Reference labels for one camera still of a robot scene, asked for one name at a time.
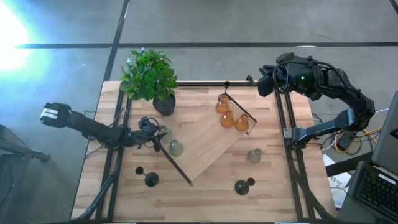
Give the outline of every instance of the amber glass bottle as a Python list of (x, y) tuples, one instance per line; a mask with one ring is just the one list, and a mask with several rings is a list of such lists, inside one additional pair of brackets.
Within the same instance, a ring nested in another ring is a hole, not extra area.
[(216, 111), (219, 114), (224, 114), (228, 110), (229, 110), (228, 97), (225, 95), (221, 95), (218, 99), (218, 103), (216, 104)]
[(234, 123), (234, 115), (231, 110), (226, 111), (225, 114), (220, 118), (220, 124), (224, 128), (232, 128)]
[(240, 118), (235, 121), (235, 129), (240, 132), (245, 132), (249, 129), (249, 116), (242, 114)]

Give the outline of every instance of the gray floor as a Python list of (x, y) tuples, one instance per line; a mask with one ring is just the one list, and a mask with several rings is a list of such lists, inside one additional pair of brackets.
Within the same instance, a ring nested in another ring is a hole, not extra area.
[[(0, 12), (18, 29), (0, 40), (28, 43), (112, 43), (123, 0), (0, 1)], [(121, 42), (377, 42), (398, 41), (398, 15), (388, 0), (132, 0)], [(121, 76), (130, 49), (119, 49), (111, 80)], [(351, 83), (387, 108), (398, 89), (398, 47), (165, 49), (179, 80), (259, 78), (283, 52), (312, 55), (342, 68)], [(33, 160), (19, 194), (18, 222), (68, 220), (87, 141), (70, 129), (40, 124), (46, 102), (74, 110), (94, 110), (110, 49), (8, 49), (0, 52), (0, 123), (30, 147), (51, 153), (48, 163)], [(311, 102), (315, 113), (339, 113), (338, 100)], [(378, 113), (368, 129), (381, 126)], [(333, 116), (321, 115), (323, 119)], [(347, 159), (333, 150), (334, 160)]]

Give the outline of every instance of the wooden tabletop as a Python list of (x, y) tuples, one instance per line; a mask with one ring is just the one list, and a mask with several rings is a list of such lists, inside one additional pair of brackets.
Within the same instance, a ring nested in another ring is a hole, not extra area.
[[(223, 87), (176, 89), (177, 105), (171, 119), (158, 114), (151, 101), (133, 101), (129, 126), (136, 130), (137, 122), (143, 116), (154, 117), (160, 124), (178, 124), (177, 127), (189, 125), (201, 118), (206, 111), (213, 110), (217, 96), (223, 91)], [(104, 82), (96, 121), (112, 123), (118, 92), (119, 82)], [(193, 181), (194, 187), (186, 183), (161, 152), (155, 153), (153, 149), (145, 147), (140, 150), (136, 147), (126, 148), (114, 221), (297, 221), (275, 95), (263, 98), (258, 95), (255, 87), (230, 87), (228, 93), (257, 119), (250, 135), (242, 136), (217, 158)], [(291, 99), (297, 126), (313, 125), (308, 99), (296, 93), (291, 94)], [(284, 111), (285, 117), (288, 118), (286, 107)], [(88, 153), (99, 146), (97, 142), (90, 142)], [(247, 161), (246, 154), (255, 148), (261, 149), (263, 155), (261, 162), (252, 164)], [(86, 159), (72, 218), (81, 215), (98, 193), (105, 158), (106, 150), (103, 149)], [(304, 161), (312, 192), (331, 214), (335, 214), (319, 147), (307, 145), (304, 149)], [(160, 178), (159, 184), (153, 188), (147, 187), (144, 176), (136, 175), (134, 172), (137, 166), (142, 166), (146, 172), (156, 172)], [(250, 187), (247, 195), (238, 195), (234, 191), (235, 182), (249, 177), (254, 178), (256, 184)], [(304, 214), (308, 214), (302, 192), (300, 194)], [(103, 215), (108, 211), (108, 203), (109, 196), (105, 200)]]

